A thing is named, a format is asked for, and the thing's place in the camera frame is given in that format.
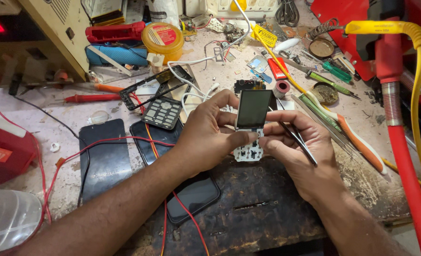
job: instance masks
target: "tweezers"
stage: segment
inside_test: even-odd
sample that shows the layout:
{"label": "tweezers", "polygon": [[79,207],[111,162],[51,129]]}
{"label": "tweezers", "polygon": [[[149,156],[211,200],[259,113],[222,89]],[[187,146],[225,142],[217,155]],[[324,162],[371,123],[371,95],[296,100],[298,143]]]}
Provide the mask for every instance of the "tweezers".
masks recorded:
{"label": "tweezers", "polygon": [[302,150],[304,151],[304,154],[308,157],[308,160],[310,160],[310,162],[314,166],[317,166],[318,163],[316,162],[316,159],[313,157],[310,150],[307,148],[307,145],[305,145],[305,142],[304,142],[302,136],[300,136],[300,133],[299,133],[299,130],[297,129],[297,127],[295,125],[291,124],[291,126],[294,130],[294,132],[292,132],[284,122],[278,121],[278,123],[283,127],[283,129],[285,129],[285,132],[287,133],[287,135],[289,135],[289,137],[293,138],[293,140],[299,145],[299,147],[302,148]]}

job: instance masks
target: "white cable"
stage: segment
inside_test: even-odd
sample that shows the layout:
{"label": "white cable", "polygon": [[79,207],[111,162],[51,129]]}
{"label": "white cable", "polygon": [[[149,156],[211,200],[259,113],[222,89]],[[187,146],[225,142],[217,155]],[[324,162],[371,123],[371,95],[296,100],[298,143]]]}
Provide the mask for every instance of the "white cable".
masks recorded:
{"label": "white cable", "polygon": [[210,97],[209,97],[209,93],[211,93],[213,90],[217,89],[219,85],[220,85],[220,84],[216,82],[216,83],[214,83],[214,84],[212,85],[212,87],[211,87],[211,88],[209,88],[209,90],[207,91],[206,95],[205,95],[205,96],[204,96],[204,98],[203,98],[203,102],[205,102],[205,101],[207,100],[207,98],[210,98]]}
{"label": "white cable", "polygon": [[[200,99],[204,99],[204,97],[203,96],[200,96],[200,95],[197,95],[196,93],[190,93],[190,92],[187,92],[187,93],[184,93],[183,95],[182,95],[182,98],[181,98],[181,102],[182,102],[182,105],[184,105],[183,103],[184,103],[184,98],[185,98],[185,96],[187,96],[187,95],[191,95],[191,96],[195,96],[195,97],[198,97],[198,98],[200,98]],[[185,115],[188,117],[188,112],[187,112],[187,109],[185,108],[185,106],[183,106],[183,108],[182,108],[183,110],[184,110],[184,113],[185,113]],[[225,108],[221,108],[221,110],[223,110],[223,111],[228,111],[228,112],[232,112],[232,107],[229,107],[228,105],[226,105],[226,107]]]}
{"label": "white cable", "polygon": [[[239,9],[239,11],[241,12],[242,16],[244,17],[245,21],[247,21],[248,27],[250,27],[250,21],[248,20],[247,15],[244,13],[244,11],[242,10],[242,8],[240,7],[239,3],[236,0],[233,0],[233,2],[236,4],[237,9]],[[171,68],[171,63],[178,63],[178,64],[194,64],[194,63],[200,63],[202,61],[206,61],[206,60],[211,60],[213,58],[216,58],[217,56],[219,56],[220,54],[224,53],[227,49],[229,49],[231,46],[237,44],[239,41],[241,41],[243,38],[245,38],[250,32],[250,29],[247,29],[247,32],[245,34],[243,34],[239,39],[237,39],[236,41],[230,43],[228,46],[224,47],[219,53],[217,53],[215,56],[213,57],[207,57],[204,59],[200,59],[197,61],[168,61],[166,64],[168,65],[169,70],[171,71],[171,73],[180,81],[187,83],[188,85],[190,85],[191,87],[193,87],[197,93],[200,93],[201,95],[206,95],[205,93],[203,93],[201,90],[199,90],[192,82],[183,79],[181,77],[179,77],[176,72],[174,72],[174,70]],[[185,109],[185,102],[184,102],[184,96],[182,96],[182,108]]]}

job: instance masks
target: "workbench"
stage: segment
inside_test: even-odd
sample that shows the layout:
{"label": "workbench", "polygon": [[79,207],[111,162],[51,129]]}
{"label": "workbench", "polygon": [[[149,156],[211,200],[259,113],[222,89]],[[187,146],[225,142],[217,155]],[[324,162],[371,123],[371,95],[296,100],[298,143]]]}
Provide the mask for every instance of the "workbench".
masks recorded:
{"label": "workbench", "polygon": [[[300,12],[299,28],[319,25],[316,17],[307,9],[303,1],[297,1]],[[203,46],[212,40],[225,40],[223,34],[199,31],[185,42],[181,60],[191,61],[204,57]],[[247,66],[255,55],[260,55],[261,44],[253,41],[240,52],[231,49],[236,57],[232,62],[207,62],[205,71],[201,71],[204,62],[191,65],[193,73],[202,91],[207,91],[215,82],[220,83],[217,90],[232,87],[238,79],[250,79],[253,74]],[[300,54],[302,42],[291,50],[298,54],[305,66],[322,69],[318,63]],[[213,47],[207,48],[207,56],[213,55]],[[304,77],[304,73],[288,66],[291,76],[305,90],[316,81]],[[273,78],[270,69],[266,74]],[[321,75],[335,80],[328,73]],[[110,83],[112,86],[127,87],[135,79],[145,78],[148,74]],[[358,101],[340,94],[337,104],[331,106],[333,112],[342,114],[353,130],[366,140],[381,157],[395,163],[389,142],[387,126],[383,121],[384,109],[379,104],[371,104],[364,91],[370,90],[370,83],[355,82],[353,86],[338,82],[358,94]],[[275,86],[275,80],[267,84],[267,89]],[[128,111],[121,101],[64,103],[56,101],[75,94],[99,94],[97,91],[85,91],[73,86],[65,89],[40,88],[28,91],[21,98],[36,104],[66,123],[76,133],[89,125],[88,119],[103,110],[109,119],[123,119],[127,136],[129,126],[140,120],[140,112]],[[291,88],[289,93],[299,95]],[[145,101],[149,97],[141,96]],[[297,104],[295,108],[303,111]],[[20,102],[8,95],[8,90],[0,89],[0,111],[9,119],[31,131],[42,145],[43,165],[46,172],[46,184],[51,183],[55,163],[60,157],[67,157],[79,151],[78,140],[62,125],[55,122],[36,108]],[[128,150],[132,172],[144,167],[136,145],[128,140]],[[58,142],[60,150],[49,151],[50,144]],[[352,157],[335,142],[334,149],[341,177],[355,198],[380,222],[393,223],[408,221],[410,211],[402,189],[399,175],[388,170],[386,176],[380,175],[364,158]],[[416,152],[410,148],[416,171],[421,176]],[[79,157],[65,163],[55,182],[50,196],[50,210],[57,220],[76,209],[77,197],[81,185]],[[231,255],[233,253],[251,253],[263,249],[279,247],[296,242],[309,241],[326,236],[326,232],[313,208],[302,200],[284,166],[273,158],[263,158],[255,163],[238,163],[228,156],[222,164],[211,171],[219,188],[220,199],[195,216],[202,230],[211,255]],[[38,166],[0,186],[3,189],[26,191],[43,198],[41,173]],[[146,221],[134,236],[119,250],[121,255],[159,255],[163,234],[163,205]],[[165,255],[203,255],[204,249],[191,221],[180,226],[168,223]]]}

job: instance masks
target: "hand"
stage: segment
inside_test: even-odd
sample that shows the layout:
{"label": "hand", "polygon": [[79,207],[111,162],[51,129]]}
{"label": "hand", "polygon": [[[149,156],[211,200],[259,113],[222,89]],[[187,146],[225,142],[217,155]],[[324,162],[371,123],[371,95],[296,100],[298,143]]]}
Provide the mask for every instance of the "hand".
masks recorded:
{"label": "hand", "polygon": [[[269,112],[266,121],[272,123],[264,125],[264,137],[259,139],[259,145],[265,153],[285,165],[305,201],[311,203],[322,197],[339,196],[347,190],[337,169],[329,132],[324,127],[296,110]],[[301,131],[300,135],[318,162],[316,167],[310,163],[297,143],[286,135],[278,121],[293,123]]]}
{"label": "hand", "polygon": [[190,113],[173,148],[186,158],[186,165],[192,171],[190,175],[212,169],[237,147],[258,139],[258,133],[235,132],[225,126],[234,126],[237,117],[236,114],[220,111],[226,105],[239,106],[239,99],[228,89],[218,92]]}

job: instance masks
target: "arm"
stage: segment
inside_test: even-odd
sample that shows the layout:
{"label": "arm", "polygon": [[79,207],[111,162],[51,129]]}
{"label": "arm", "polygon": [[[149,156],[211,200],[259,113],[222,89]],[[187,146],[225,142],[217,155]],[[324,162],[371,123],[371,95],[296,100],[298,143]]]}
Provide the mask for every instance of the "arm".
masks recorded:
{"label": "arm", "polygon": [[17,255],[114,254],[180,183],[213,168],[235,148],[258,138],[257,133],[224,127],[234,125],[236,118],[236,114],[219,110],[226,104],[235,108],[239,104],[229,90],[199,105],[168,153],[52,224]]}
{"label": "arm", "polygon": [[277,122],[264,126],[259,145],[285,166],[301,197],[318,212],[342,256],[409,256],[345,187],[329,133],[299,111],[274,111],[267,121],[293,123],[316,158],[313,166]]}

